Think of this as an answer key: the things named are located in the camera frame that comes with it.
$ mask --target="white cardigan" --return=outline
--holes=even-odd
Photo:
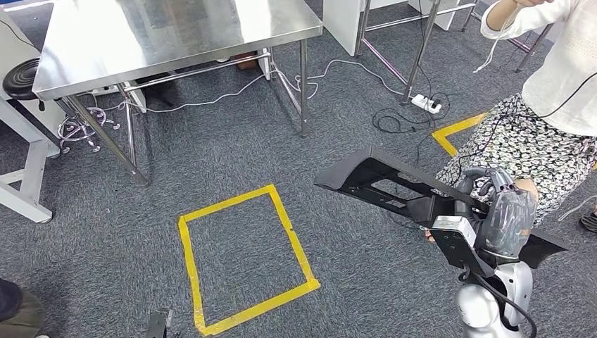
[[[487,16],[496,4],[483,15],[481,33],[489,39],[510,39],[550,23],[565,23],[542,67],[522,88],[522,98],[535,114],[548,115],[597,72],[597,0],[555,0],[523,8],[501,35],[487,25]],[[564,132],[597,137],[597,76],[544,120]]]

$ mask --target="black stool seat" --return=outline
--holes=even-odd
[[[2,81],[5,93],[19,101],[37,100],[32,88],[38,65],[39,58],[32,58],[11,69]]]

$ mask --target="shoe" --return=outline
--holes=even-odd
[[[595,213],[590,212],[582,216],[579,223],[588,231],[597,232],[597,215]]]

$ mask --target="sleeve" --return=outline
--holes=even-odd
[[[512,25],[504,29],[502,33],[492,30],[487,25],[487,16],[499,3],[499,1],[497,1],[483,14],[483,18],[481,19],[481,34],[488,39],[494,40],[512,39],[513,37],[519,37],[530,30],[535,30],[536,28],[547,26],[558,21],[566,21],[568,15],[572,11],[574,1],[575,0],[555,0],[551,3],[522,8],[516,15]]]

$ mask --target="floral skirt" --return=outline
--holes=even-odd
[[[536,114],[524,104],[520,94],[503,100],[491,109],[436,178],[453,185],[461,178],[460,168],[499,166],[515,180],[533,179],[539,191],[535,226],[539,225],[593,170],[597,137],[569,134],[531,116]],[[478,192],[487,180],[477,180],[474,198],[486,200]]]

